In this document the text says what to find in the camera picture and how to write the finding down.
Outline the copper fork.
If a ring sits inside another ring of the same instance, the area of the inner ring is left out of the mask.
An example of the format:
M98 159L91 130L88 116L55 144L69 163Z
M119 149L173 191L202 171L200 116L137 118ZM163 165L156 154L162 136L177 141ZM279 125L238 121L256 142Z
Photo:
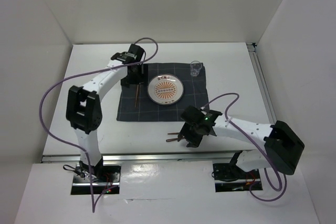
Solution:
M140 84L138 84L137 86L136 86L136 94L135 94L135 103L134 103L134 107L136 108L137 107L137 105L138 105L138 101L139 101L139 96L140 96L140 91L141 91L141 85Z

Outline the orange sunburst plate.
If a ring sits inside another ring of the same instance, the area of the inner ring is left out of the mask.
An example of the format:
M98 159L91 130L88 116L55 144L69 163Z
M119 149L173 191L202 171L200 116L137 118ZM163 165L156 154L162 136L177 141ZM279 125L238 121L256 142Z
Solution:
M171 74L161 74L149 81L147 93L156 104L171 105L182 98L184 86L178 77Z

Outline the dark grey checked cloth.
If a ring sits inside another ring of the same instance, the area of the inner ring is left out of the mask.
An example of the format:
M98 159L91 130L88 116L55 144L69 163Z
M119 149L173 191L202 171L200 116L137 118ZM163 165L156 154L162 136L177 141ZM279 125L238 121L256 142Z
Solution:
M153 102L147 93L147 86L141 85L138 105L135 108L136 85L122 87L117 112L117 121L121 122L178 122L181 114L188 106L200 108L208 103L206 89L206 71L203 67L197 77L190 74L188 63L150 63L146 64L148 79L160 74L171 74L178 77L184 86L182 98L171 105L159 105Z

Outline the clear drinking glass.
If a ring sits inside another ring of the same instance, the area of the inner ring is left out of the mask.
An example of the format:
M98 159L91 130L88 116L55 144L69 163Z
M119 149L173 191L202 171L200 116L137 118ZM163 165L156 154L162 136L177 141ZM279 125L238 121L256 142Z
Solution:
M192 77L197 77L203 67L203 63L199 61L192 61L190 63L190 74Z

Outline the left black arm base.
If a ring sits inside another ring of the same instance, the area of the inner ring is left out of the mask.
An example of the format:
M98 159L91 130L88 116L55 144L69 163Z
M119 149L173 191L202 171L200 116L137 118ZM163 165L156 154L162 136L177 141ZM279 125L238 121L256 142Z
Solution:
M73 180L71 186L71 195L90 195L89 173L80 169L79 165L75 167L64 165L63 169L73 172ZM121 166L112 165L103 168L102 175L99 177L93 175L92 186L95 195L101 194L106 190L105 194L116 195L120 192L120 176Z

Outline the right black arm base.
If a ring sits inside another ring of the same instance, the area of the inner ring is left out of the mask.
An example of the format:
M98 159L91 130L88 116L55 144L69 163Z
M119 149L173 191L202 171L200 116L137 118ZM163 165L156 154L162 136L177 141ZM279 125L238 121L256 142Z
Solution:
M214 163L211 176L216 193L249 191L251 185L252 190L263 190L259 170L245 172L229 163Z

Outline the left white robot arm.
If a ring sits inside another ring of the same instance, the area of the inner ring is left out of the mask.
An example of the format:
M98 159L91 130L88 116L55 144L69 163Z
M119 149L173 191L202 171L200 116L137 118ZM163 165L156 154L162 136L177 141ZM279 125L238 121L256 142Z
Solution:
M142 80L143 67L138 63L144 56L142 47L131 44L128 51L117 52L111 57L104 72L68 91L66 119L75 131L78 145L85 149L80 151L80 168L93 182L103 177L104 170L97 133L102 122L101 101L119 81L128 84L128 76L135 76L138 82Z

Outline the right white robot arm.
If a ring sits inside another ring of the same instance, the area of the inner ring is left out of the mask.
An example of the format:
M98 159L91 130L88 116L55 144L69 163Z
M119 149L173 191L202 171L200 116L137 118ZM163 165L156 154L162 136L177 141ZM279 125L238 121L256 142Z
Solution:
M199 147L205 135L234 138L256 147L253 151L239 152L230 163L229 172L235 178L268 167L293 175L304 150L302 140L283 121L259 124L228 117L219 111L204 112L193 106L183 111L181 119L184 125L179 135L187 140L187 147Z

